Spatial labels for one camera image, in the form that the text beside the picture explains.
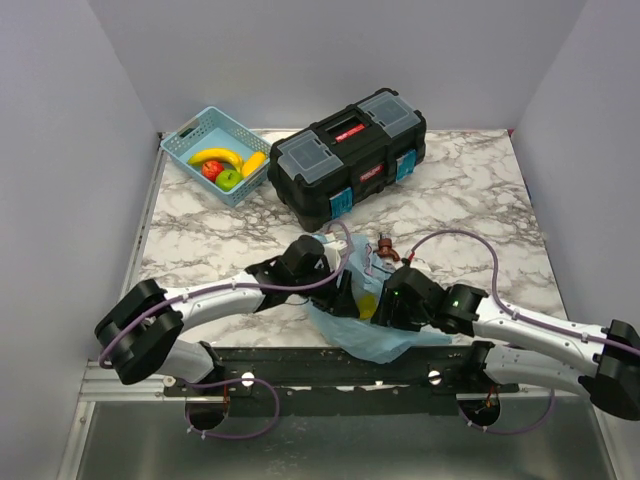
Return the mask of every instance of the marble table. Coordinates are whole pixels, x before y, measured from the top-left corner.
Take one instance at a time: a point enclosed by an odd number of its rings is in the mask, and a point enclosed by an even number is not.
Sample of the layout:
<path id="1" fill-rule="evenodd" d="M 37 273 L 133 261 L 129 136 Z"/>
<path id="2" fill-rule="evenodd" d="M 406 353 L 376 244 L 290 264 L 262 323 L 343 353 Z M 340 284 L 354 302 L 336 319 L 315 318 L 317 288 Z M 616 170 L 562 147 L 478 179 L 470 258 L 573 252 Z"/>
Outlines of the marble table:
<path id="1" fill-rule="evenodd" d="M 270 142 L 293 131 L 258 131 Z M 435 131 L 414 174 L 356 205 L 342 219 L 353 233 L 391 235 L 404 253 L 422 236 L 462 228 L 486 237 L 500 261 L 500 295 L 517 305 L 564 317 L 564 309 L 524 181 L 505 130 Z M 233 275 L 284 252 L 302 228 L 269 182 L 230 209 L 166 158 L 139 278 L 192 286 Z M 476 241 L 438 237 L 414 262 L 443 285 L 490 287 L 491 258 Z M 299 303 L 291 297 L 290 303 Z M 190 330 L 187 341 L 218 346 L 325 346 L 299 305 L 227 317 Z M 465 337 L 454 343 L 469 343 Z"/>

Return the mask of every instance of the wall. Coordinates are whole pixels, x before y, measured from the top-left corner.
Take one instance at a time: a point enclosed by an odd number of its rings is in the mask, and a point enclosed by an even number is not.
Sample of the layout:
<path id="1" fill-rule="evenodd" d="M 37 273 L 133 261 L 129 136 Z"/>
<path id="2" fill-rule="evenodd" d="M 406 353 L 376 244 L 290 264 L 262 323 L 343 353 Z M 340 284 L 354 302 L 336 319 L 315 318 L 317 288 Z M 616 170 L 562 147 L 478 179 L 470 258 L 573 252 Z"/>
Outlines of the wall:
<path id="1" fill-rule="evenodd" d="M 0 464 L 55 478 L 157 137 L 84 0 L 0 13 Z"/>
<path id="2" fill-rule="evenodd" d="M 89 0 L 156 129 L 303 127 L 381 86 L 431 128 L 515 126 L 585 0 Z"/>
<path id="3" fill-rule="evenodd" d="M 638 331 L 639 18 L 637 0 L 590 0 L 514 136 L 570 318 Z"/>

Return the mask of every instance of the blue plastic basket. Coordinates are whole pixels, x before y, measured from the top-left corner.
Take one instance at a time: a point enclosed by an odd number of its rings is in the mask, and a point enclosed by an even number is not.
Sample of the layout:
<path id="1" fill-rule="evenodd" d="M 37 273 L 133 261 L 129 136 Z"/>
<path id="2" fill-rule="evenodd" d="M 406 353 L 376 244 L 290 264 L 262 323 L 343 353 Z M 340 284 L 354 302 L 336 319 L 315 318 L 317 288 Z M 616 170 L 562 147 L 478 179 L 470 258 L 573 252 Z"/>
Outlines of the blue plastic basket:
<path id="1" fill-rule="evenodd" d="M 215 107 L 205 108 L 180 130 L 165 138 L 160 146 L 179 168 L 230 207 L 235 207 L 267 178 L 271 145 Z M 255 152 L 261 151 L 267 156 L 267 160 L 232 190 L 225 192 L 205 178 L 200 173 L 200 168 L 187 164 L 199 151 L 214 147 L 233 150 L 245 161 Z"/>

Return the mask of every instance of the green fruit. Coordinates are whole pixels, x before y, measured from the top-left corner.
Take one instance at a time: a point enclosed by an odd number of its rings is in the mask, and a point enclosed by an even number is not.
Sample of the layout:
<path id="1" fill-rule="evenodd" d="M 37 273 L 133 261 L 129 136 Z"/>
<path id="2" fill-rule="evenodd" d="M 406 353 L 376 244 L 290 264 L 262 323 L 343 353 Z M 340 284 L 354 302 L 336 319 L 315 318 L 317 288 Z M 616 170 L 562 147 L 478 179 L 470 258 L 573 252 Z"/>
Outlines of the green fruit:
<path id="1" fill-rule="evenodd" d="M 242 174 L 236 170 L 225 170 L 216 177 L 216 185 L 220 190 L 228 192 L 242 181 Z"/>

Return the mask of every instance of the toolbox lid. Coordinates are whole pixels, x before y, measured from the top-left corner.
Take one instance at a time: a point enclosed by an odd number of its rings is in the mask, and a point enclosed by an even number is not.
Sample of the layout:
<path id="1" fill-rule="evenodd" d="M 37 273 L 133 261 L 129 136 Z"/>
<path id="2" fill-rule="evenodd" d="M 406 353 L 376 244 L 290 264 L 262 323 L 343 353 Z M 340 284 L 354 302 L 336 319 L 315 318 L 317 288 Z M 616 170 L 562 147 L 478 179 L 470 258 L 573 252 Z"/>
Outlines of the toolbox lid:
<path id="1" fill-rule="evenodd" d="M 293 180 L 300 174 L 307 183 L 313 183 L 340 168 L 343 163 L 312 131 L 306 131 L 280 144 L 282 152 L 278 165 Z"/>
<path id="2" fill-rule="evenodd" d="M 420 123 L 407 102 L 391 92 L 382 92 L 358 104 L 391 138 Z"/>

